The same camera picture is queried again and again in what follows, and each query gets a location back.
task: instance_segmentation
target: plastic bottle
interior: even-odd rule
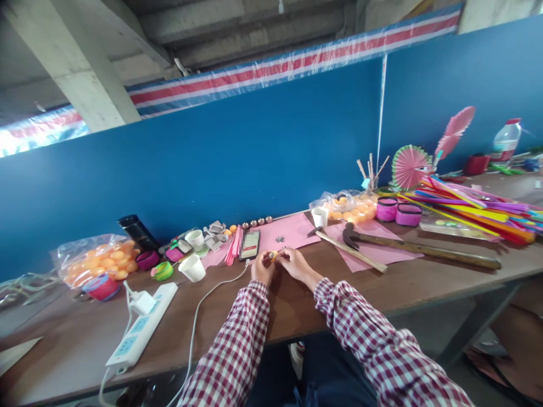
[[[490,152],[490,161],[509,161],[520,140],[520,119],[510,119],[496,134]]]

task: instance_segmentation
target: hand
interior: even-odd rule
[[[307,264],[299,250],[293,248],[282,249],[277,254],[275,262],[283,266],[294,279],[307,285],[312,292],[315,292],[318,282],[323,279],[319,273]]]
[[[263,282],[268,287],[275,274],[275,263],[271,262],[269,254],[269,250],[260,252],[251,265],[251,279]]]

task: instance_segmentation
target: pink paper sheet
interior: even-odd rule
[[[345,229],[344,223],[328,226],[324,230],[328,236],[332,239],[344,243],[343,230]],[[355,225],[355,231],[364,233],[366,235],[387,237],[389,239],[402,240],[399,236],[389,231],[386,227],[381,225],[375,220],[369,220],[362,225]],[[371,243],[357,242],[360,245],[360,252],[368,256],[371,260],[382,264],[391,264],[404,260],[413,260],[424,256],[420,253],[406,252],[405,250],[394,249],[386,246],[378,246]],[[339,254],[345,260],[347,266],[352,272],[371,269],[372,267],[364,263],[362,260],[358,260],[353,256],[338,249]]]
[[[305,213],[292,215],[288,218],[274,220],[262,226],[251,228],[251,230],[260,230],[260,251],[275,250],[279,251],[283,246],[297,249],[311,243],[321,240],[318,236],[307,237],[307,234],[315,229],[313,223],[307,219]],[[284,242],[276,242],[278,236],[285,238]]]
[[[321,240],[318,236],[307,237],[307,234],[313,229],[315,229],[315,227],[309,219],[307,219],[304,213],[274,220],[271,223],[251,228],[251,230],[260,230],[260,251],[279,251],[283,246],[297,249],[318,242]],[[282,243],[276,242],[275,240],[278,236],[283,236],[285,241]],[[210,251],[207,256],[202,259],[202,264],[206,270],[210,266],[217,266],[222,263],[228,253],[231,242],[232,240],[230,239],[227,243],[223,244],[218,251]]]

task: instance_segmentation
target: pink paper fan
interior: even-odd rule
[[[394,184],[402,189],[416,187],[428,174],[432,161],[422,148],[411,144],[400,148],[392,160]]]
[[[475,107],[469,106],[449,120],[449,124],[445,129],[445,134],[443,137],[441,137],[439,143],[437,144],[435,153],[436,156],[440,151],[442,151],[443,153],[441,153],[440,159],[444,159],[450,154],[451,151],[454,150],[458,144],[458,141],[460,140],[460,137],[462,137],[462,134],[464,134],[464,131],[468,128],[469,124],[473,120],[474,115]]]

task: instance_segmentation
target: blue wall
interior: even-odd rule
[[[510,118],[521,117],[517,151],[543,145],[543,16],[461,36],[445,37],[389,55],[381,157],[407,144],[433,154],[449,119],[476,106],[471,126],[438,170],[461,170],[467,157],[488,152]],[[381,183],[390,180],[390,167]]]
[[[358,63],[0,159],[0,280],[49,270],[60,244],[122,234],[123,215],[167,240],[358,185],[380,74],[379,60]]]

